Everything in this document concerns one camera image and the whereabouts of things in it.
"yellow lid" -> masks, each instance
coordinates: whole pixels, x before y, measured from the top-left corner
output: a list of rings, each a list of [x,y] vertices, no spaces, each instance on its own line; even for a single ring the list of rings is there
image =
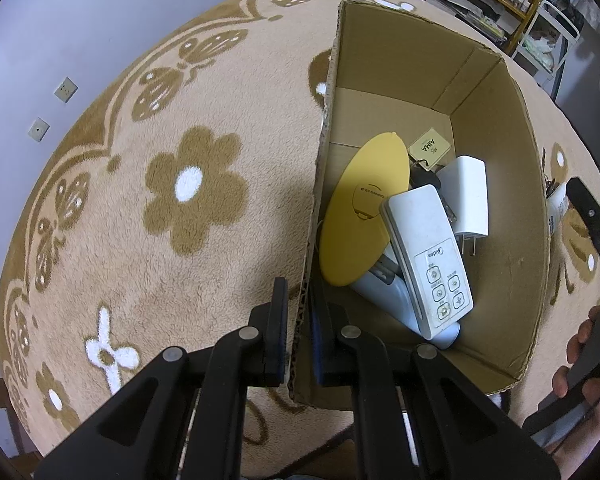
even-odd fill
[[[331,196],[320,235],[320,269],[331,285],[355,282],[381,256],[389,234],[386,198],[409,190],[409,154],[394,132],[373,137],[349,162]]]

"bottle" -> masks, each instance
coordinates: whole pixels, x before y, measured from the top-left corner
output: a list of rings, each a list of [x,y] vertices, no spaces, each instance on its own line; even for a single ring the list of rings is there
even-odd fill
[[[566,184],[563,182],[558,186],[551,196],[547,198],[548,210],[548,234],[553,236],[555,229],[564,218],[568,209],[568,197],[566,196]]]

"beige carpet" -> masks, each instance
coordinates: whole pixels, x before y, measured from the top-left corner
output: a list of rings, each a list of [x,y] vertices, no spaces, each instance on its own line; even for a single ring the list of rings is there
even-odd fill
[[[430,20],[487,40],[421,0]],[[53,154],[0,281],[0,365],[48,453],[161,349],[212,345],[286,276],[297,314],[326,76],[340,0],[228,0],[174,31],[100,95]],[[546,171],[600,179],[568,121],[507,60]],[[547,312],[513,396],[521,420],[600,298],[600,264],[569,212]],[[351,478],[352,417],[250,390],[242,473]]]

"white flower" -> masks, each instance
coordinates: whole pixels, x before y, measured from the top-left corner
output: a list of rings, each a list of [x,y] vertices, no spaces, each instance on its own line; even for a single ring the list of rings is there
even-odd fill
[[[131,346],[113,348],[110,343],[110,313],[106,305],[100,305],[98,313],[98,338],[85,341],[85,350],[91,364],[104,370],[111,394],[122,387],[120,367],[127,370],[138,368],[140,356]]]

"human hand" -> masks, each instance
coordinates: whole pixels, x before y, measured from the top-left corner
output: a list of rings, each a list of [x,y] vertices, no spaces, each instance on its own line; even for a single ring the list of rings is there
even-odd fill
[[[600,306],[594,306],[588,313],[589,319],[583,322],[577,334],[575,334],[566,345],[566,361],[573,364],[579,358],[582,348],[588,341],[593,330],[593,321],[600,313]],[[553,391],[558,397],[566,396],[568,383],[566,373],[569,368],[561,366],[553,375]],[[582,386],[582,394],[586,401],[593,405],[600,399],[600,379],[592,378]],[[593,410],[592,416],[580,424],[564,441],[560,449],[555,452],[553,459],[560,468],[562,480],[569,478],[582,464],[586,457],[592,452],[600,439],[600,402]],[[553,452],[560,444],[553,444],[547,448]]]

